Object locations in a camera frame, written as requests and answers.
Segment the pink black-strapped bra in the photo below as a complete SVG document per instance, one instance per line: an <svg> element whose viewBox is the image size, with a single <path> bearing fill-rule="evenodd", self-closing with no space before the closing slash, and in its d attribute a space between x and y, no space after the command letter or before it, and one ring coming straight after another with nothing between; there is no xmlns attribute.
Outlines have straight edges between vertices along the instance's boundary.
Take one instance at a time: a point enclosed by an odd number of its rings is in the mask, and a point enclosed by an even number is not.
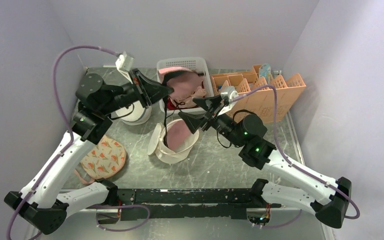
<svg viewBox="0 0 384 240"><path fill-rule="evenodd" d="M163 143L170 150L175 151L191 135L191 132L184 122L175 123L170 129L168 129L167 119L169 116L166 104L169 99L171 99L169 96L163 99L163 103L165 104L163 120L165 135L163 137Z"/></svg>

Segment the beige-trimmed mesh laundry bag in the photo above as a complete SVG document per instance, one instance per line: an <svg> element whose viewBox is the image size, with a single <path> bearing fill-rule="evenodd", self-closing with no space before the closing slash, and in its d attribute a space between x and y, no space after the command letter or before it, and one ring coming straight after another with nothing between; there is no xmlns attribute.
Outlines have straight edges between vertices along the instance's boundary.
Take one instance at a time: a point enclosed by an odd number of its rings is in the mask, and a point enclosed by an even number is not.
<svg viewBox="0 0 384 240"><path fill-rule="evenodd" d="M182 119L164 126L157 123L149 140L147 155L155 155L161 162L172 165L188 158L199 139L199 132L191 133Z"/></svg>

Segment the pink bra from bag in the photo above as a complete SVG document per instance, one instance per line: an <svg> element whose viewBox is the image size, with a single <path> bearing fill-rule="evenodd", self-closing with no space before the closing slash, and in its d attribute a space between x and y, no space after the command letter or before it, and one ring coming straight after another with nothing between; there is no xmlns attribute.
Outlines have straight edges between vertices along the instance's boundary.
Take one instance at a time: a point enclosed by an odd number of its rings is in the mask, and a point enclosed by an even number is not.
<svg viewBox="0 0 384 240"><path fill-rule="evenodd" d="M186 67L173 66L158 70L159 80L163 85L171 87L174 92L168 97L178 104L178 109L197 107L193 98L203 98L207 94L203 87L205 74Z"/></svg>

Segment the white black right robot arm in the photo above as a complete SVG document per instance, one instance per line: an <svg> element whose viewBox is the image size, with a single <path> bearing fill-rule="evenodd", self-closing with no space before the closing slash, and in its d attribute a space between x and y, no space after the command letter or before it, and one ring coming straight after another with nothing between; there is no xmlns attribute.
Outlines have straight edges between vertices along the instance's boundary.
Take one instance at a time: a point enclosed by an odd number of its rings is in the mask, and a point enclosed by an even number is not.
<svg viewBox="0 0 384 240"><path fill-rule="evenodd" d="M249 167L272 172L293 184L287 187L257 179L249 197L255 207L286 205L313 214L331 228L343 226L351 203L352 183L349 179L328 177L290 159L280 147L264 139L267 128L255 113L246 110L247 115L235 122L232 117L221 113L225 103L221 96L195 98L193 101L206 112L178 114L192 133L199 129L215 129L231 145L241 149L238 155Z"/></svg>

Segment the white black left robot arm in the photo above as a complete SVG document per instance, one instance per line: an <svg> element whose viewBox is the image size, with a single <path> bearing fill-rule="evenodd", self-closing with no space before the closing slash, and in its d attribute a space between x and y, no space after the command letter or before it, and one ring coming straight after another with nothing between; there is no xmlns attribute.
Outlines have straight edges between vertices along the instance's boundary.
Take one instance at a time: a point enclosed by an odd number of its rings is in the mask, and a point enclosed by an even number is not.
<svg viewBox="0 0 384 240"><path fill-rule="evenodd" d="M128 83L110 85L96 73L85 75L75 93L80 109L59 147L28 185L5 196L4 202L42 234L55 232L66 218L88 207L119 206L118 188L108 180L64 194L61 189L69 174L106 134L113 123L113 112L134 103L149 107L174 91L136 68L128 72L128 77Z"/></svg>

